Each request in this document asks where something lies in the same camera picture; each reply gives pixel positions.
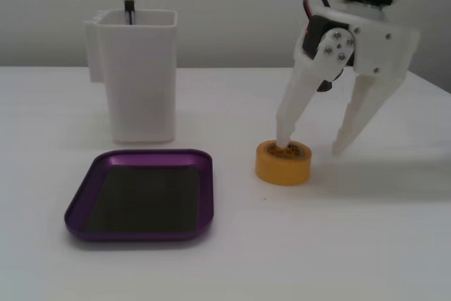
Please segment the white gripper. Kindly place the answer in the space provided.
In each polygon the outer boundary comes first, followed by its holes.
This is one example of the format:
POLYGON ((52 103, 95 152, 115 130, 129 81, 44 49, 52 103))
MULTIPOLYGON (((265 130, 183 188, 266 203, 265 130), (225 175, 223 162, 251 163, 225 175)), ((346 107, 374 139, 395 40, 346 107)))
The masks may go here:
POLYGON ((294 50, 292 75, 276 114, 276 144, 289 144, 320 84, 351 66, 360 75, 333 143, 334 155, 343 153, 397 90, 396 80, 384 78, 407 72, 419 39, 418 30, 391 23, 377 6, 316 7, 294 50))

